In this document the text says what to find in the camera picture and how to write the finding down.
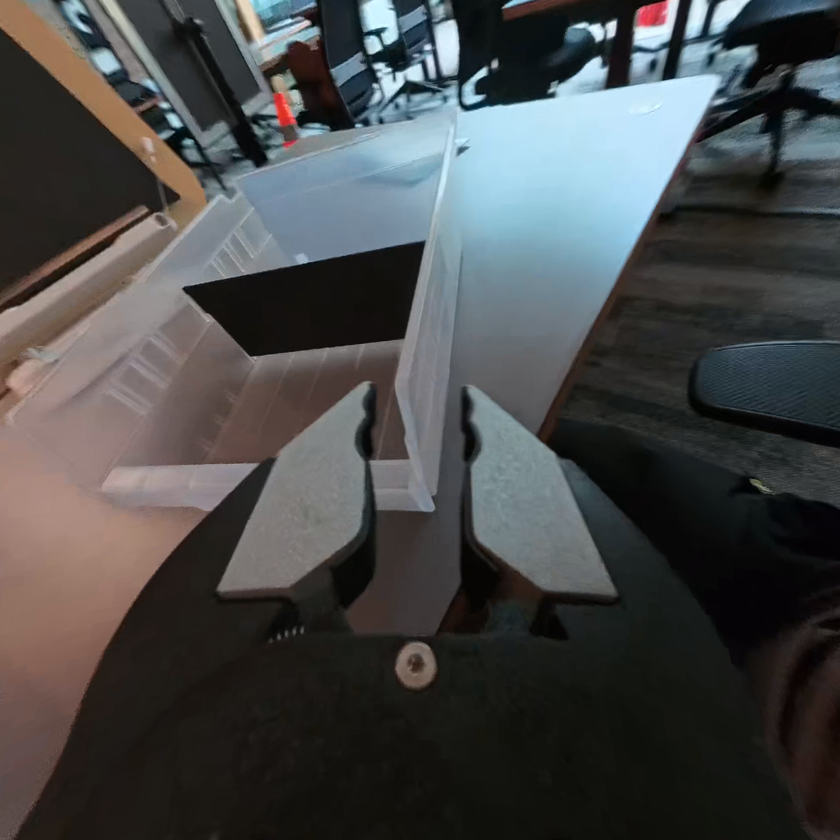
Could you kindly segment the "person's black clothing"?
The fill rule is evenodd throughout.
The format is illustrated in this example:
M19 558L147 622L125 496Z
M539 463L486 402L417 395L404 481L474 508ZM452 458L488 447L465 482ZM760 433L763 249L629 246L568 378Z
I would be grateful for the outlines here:
M838 508L620 427L565 418L549 447L688 585L748 674L806 830L838 838Z

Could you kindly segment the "brown wooden table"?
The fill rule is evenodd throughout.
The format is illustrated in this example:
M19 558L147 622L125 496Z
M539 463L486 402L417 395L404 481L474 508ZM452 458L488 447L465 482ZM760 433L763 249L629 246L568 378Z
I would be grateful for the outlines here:
M512 1L501 8L501 15L507 22L554 11L560 11L570 22L608 23L614 20L616 29L605 81L605 88L609 89L625 87L629 84L636 13L641 7L653 3L649 1ZM677 77L691 6L691 1L677 3L662 69L663 81Z

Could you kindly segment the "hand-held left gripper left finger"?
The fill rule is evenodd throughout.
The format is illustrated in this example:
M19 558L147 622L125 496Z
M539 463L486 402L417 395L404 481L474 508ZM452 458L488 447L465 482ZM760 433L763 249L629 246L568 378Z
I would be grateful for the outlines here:
M375 571L371 432L363 382L276 456L217 586L226 601L348 607Z

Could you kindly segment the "orange traffic cone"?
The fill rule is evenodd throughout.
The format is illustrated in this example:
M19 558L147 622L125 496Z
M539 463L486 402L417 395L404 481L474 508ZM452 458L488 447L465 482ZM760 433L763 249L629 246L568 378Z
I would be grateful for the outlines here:
M299 140L298 122L283 92L275 91L273 93L273 102L282 146L289 148Z

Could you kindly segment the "black divider panel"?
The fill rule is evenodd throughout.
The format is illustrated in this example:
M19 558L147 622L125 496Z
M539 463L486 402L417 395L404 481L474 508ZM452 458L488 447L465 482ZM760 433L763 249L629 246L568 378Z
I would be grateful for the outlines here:
M425 245L394 245L183 290L252 357L403 340Z

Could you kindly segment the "clear plastic bin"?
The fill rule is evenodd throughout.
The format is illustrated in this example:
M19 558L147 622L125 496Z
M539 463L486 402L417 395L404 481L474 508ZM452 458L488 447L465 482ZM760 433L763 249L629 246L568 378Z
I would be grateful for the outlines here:
M381 508L434 509L462 259L454 111L304 140L244 175L3 409L79 486L210 511L355 386ZM426 243L405 338L248 356L184 287Z

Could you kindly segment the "black tripod stand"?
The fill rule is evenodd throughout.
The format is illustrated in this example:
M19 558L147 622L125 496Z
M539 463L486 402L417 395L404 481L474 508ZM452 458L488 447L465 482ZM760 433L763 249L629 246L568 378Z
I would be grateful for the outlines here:
M169 15L174 31L189 45L198 63L212 82L217 97L226 111L227 124L240 155L256 168L266 165L269 162L266 151L209 45L202 22L183 12L170 12Z

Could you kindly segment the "black monitor with tan frame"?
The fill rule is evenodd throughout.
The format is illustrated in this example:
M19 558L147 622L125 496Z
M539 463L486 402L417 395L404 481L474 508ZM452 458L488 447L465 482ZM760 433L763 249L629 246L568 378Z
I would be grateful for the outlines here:
M2 2L2 392L207 203L196 176L25 2Z

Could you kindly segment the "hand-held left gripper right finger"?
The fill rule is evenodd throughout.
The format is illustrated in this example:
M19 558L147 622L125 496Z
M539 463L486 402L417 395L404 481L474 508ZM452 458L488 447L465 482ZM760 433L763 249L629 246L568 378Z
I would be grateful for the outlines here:
M462 390L462 582L525 603L615 604L618 591L559 457L473 385Z

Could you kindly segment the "black mesh chair seat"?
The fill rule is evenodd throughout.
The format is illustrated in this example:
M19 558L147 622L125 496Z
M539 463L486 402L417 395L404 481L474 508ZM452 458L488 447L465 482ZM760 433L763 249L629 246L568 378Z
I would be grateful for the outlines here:
M839 342L772 341L717 347L689 373L700 416L839 448Z

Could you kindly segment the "black office chair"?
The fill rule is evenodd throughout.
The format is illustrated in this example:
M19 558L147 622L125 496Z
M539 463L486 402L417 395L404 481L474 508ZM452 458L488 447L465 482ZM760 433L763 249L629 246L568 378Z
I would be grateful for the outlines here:
M384 40L382 28L366 29L361 3L317 2L320 46L332 85L333 103L323 98L321 124L331 131L350 130L404 102L413 118L412 100L446 97L429 2L391 2L396 37Z
M504 2L453 1L458 30L458 105L463 111L554 96L599 50L587 27L549 10L506 21Z
M722 37L725 51L753 47L754 60L740 92L729 93L733 80L719 90L697 139L703 142L761 118L760 131L770 136L770 160L760 177L763 188L776 187L783 177L784 119L789 112L799 112L804 121L838 119L838 100L796 81L803 65L838 57L838 8L838 1L751 1Z

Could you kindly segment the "grey partition panel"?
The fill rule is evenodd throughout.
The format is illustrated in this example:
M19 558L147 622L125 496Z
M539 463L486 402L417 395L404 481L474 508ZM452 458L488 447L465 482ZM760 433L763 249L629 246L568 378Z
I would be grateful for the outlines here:
M230 119L208 71L179 24L194 18L224 78L248 114L264 108L270 90L235 16L216 1L113 1L102 7L180 119L210 144Z

